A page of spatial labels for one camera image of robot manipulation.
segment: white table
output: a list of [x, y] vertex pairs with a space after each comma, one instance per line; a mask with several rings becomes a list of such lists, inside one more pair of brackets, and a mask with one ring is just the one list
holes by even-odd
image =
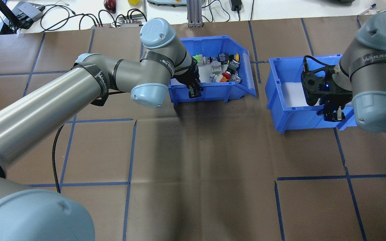
[[[31, 3], [38, 4], [54, 4], [57, 0], [29, 0]], [[19, 0], [8, 0], [9, 8], [14, 6]], [[98, 15], [100, 9], [104, 9], [103, 0], [64, 0], [69, 4], [77, 14], [92, 13]], [[251, 4], [253, 0], [242, 0], [243, 7], [240, 11], [241, 20], [249, 20], [251, 14]], [[230, 14], [230, 21], [238, 21], [237, 12], [230, 11], [229, 0], [221, 0], [222, 6]], [[355, 0], [352, 4], [340, 4], [335, 0], [255, 0], [253, 20], [260, 19], [280, 19], [280, 18], [308, 18], [308, 17], [328, 17], [328, 16], [346, 16], [357, 15], [366, 10], [371, 4], [376, 3], [375, 9], [386, 9], [386, 0]], [[225, 21], [228, 16], [224, 13], [218, 2], [213, 3], [212, 12], [215, 21]], [[139, 8], [142, 10], [141, 3], [137, 6], [130, 5], [127, 0], [118, 0], [117, 14], [126, 14], [130, 8]], [[147, 18], [165, 18], [171, 24], [187, 23], [187, 7], [170, 7], [170, 6], [155, 6], [146, 3]], [[63, 9], [53, 9], [43, 19], [43, 26], [50, 27], [54, 23], [67, 17], [66, 11]], [[203, 9], [203, 15], [210, 18], [208, 8]], [[78, 29], [78, 22], [81, 17], [71, 18], [68, 23], [60, 29], [75, 30]], [[111, 17], [107, 13], [102, 13], [103, 22], [112, 22]], [[87, 29], [92, 26], [92, 21], [89, 18], [84, 18], [82, 21], [82, 29]], [[19, 32], [41, 32], [42, 29], [38, 23], [34, 23], [30, 29], [22, 29]]]

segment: blue bin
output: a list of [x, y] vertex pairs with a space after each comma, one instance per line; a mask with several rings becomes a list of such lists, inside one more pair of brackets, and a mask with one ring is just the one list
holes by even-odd
[[[241, 83], [201, 83], [203, 88], [202, 97], [190, 99], [189, 90], [183, 84], [174, 84], [177, 81], [172, 79], [169, 85], [169, 95], [171, 102], [178, 105], [181, 102], [198, 102], [223, 100], [228, 102], [230, 99], [240, 99], [246, 94], [256, 96], [254, 87], [253, 73], [251, 71], [250, 55], [247, 49], [242, 47], [227, 35], [212, 37], [181, 38], [184, 46], [190, 55], [217, 56], [221, 52], [230, 54], [238, 53], [240, 67], [238, 75], [242, 78]], [[201, 76], [201, 80], [208, 79], [209, 76]]]
[[[315, 56], [319, 61], [330, 65], [337, 64], [340, 57], [341, 55]], [[343, 110], [346, 118], [344, 122], [326, 122], [323, 116], [317, 115], [317, 112], [323, 109], [319, 105], [308, 106], [306, 101], [304, 105], [300, 106], [287, 104], [286, 98], [290, 98], [289, 96], [284, 96], [284, 94], [287, 95], [288, 86], [299, 85], [298, 90], [296, 89], [296, 94], [303, 96], [300, 79], [300, 74], [303, 71], [303, 57], [271, 58], [269, 63], [271, 65], [271, 72], [265, 87], [268, 99], [267, 109], [271, 110], [275, 129], [279, 133], [282, 134], [286, 130], [335, 127], [339, 128], [339, 130], [344, 130], [346, 127], [357, 126], [353, 118], [354, 110], [350, 103]], [[308, 59], [308, 64], [310, 70], [322, 67], [322, 65], [310, 59]]]

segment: red apple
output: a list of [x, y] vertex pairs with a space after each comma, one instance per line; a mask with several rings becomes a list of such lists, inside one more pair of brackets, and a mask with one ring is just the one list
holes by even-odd
[[116, 0], [104, 0], [104, 7], [110, 13], [115, 13]]

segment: light blue joint cap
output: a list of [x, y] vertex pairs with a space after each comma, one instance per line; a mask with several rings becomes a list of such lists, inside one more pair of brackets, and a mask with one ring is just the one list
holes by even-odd
[[99, 55], [99, 54], [89, 54], [89, 53], [84, 53], [78, 56], [77, 60], [75, 61], [76, 63], [83, 62], [87, 57], [91, 55]]
[[161, 107], [168, 92], [168, 87], [164, 84], [147, 83], [140, 84], [130, 91], [130, 98], [146, 107]]
[[94, 241], [89, 212], [62, 194], [42, 189], [0, 199], [0, 241]]
[[369, 18], [357, 31], [356, 38], [368, 47], [386, 51], [386, 12]]
[[175, 29], [163, 18], [153, 18], [142, 26], [139, 32], [144, 47], [158, 49], [169, 44], [177, 33]]
[[357, 126], [374, 133], [386, 133], [386, 92], [366, 91], [352, 99]]

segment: power adapter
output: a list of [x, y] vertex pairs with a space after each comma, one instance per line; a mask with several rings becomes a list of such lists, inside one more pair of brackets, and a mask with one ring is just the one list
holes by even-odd
[[242, 0], [230, 0], [230, 8], [234, 12], [240, 11], [242, 9]]

